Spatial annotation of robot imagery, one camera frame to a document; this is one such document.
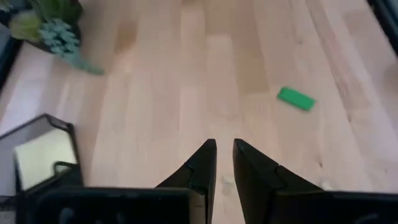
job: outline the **green block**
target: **green block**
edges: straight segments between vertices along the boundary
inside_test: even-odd
[[[306,111],[309,111],[315,104],[313,98],[289,87],[281,88],[278,98]]]

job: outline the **paper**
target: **paper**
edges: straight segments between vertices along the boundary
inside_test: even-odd
[[[54,176],[55,162],[76,164],[67,132],[54,129],[15,149],[21,187],[27,190]]]

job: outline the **wooden floor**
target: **wooden floor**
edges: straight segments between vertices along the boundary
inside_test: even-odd
[[[153,187],[218,144],[213,223],[244,223],[243,138],[325,189],[398,192],[398,65],[365,0],[85,0],[101,77],[25,44],[0,132],[41,113],[77,128],[87,185]],[[303,112],[277,100],[291,86]]]

